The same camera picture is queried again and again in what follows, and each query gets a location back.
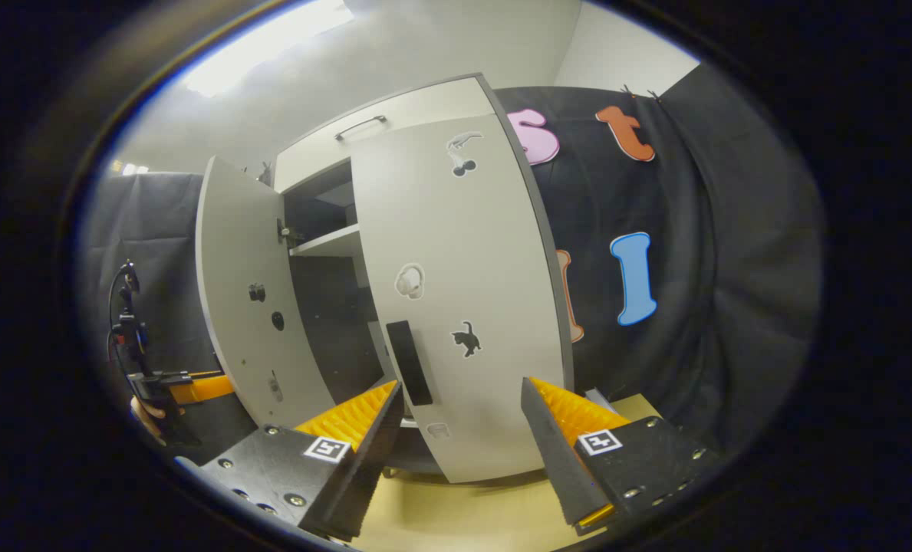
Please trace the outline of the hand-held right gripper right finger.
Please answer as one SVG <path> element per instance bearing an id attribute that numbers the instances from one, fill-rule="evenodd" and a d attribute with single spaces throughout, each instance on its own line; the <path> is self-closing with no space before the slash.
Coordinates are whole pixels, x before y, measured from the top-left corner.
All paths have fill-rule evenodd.
<path id="1" fill-rule="evenodd" d="M 662 417 L 630 420 L 535 377 L 522 381 L 520 409 L 576 534 L 648 523 L 721 465 L 715 448 Z"/>

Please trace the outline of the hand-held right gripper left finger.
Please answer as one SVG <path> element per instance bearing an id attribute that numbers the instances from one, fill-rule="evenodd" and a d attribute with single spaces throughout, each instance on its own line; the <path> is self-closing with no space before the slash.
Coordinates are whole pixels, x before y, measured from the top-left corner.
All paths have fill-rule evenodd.
<path id="1" fill-rule="evenodd" d="M 395 445 L 403 389 L 393 380 L 293 429 L 266 424 L 212 460 L 176 458 L 188 482 L 284 541 L 351 541 L 361 533 Z"/>

